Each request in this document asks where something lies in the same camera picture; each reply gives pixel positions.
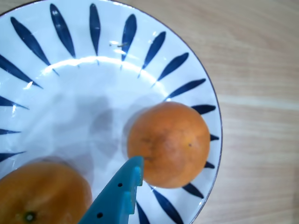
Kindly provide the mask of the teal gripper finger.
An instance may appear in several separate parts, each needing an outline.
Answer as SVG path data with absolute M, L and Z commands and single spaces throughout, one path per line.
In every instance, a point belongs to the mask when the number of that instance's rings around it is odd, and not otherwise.
M 144 159 L 134 156 L 116 172 L 79 224 L 127 224 L 135 212 L 137 187 L 142 186 Z

